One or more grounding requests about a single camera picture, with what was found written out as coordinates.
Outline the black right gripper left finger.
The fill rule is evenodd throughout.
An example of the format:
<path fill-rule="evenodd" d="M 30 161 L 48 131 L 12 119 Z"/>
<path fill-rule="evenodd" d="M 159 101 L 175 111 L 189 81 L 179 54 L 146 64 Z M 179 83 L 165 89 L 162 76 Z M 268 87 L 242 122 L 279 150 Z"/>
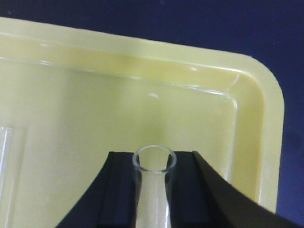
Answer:
<path fill-rule="evenodd" d="M 135 179 L 131 152 L 109 152 L 106 161 L 58 228 L 134 228 Z"/>

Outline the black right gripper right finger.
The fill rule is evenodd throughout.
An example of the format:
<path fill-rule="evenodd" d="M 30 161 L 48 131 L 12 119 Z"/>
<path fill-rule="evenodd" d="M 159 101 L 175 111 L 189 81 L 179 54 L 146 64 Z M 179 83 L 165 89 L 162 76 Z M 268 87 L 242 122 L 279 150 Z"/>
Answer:
<path fill-rule="evenodd" d="M 225 181 L 198 152 L 176 152 L 171 220 L 174 228 L 297 228 Z"/>

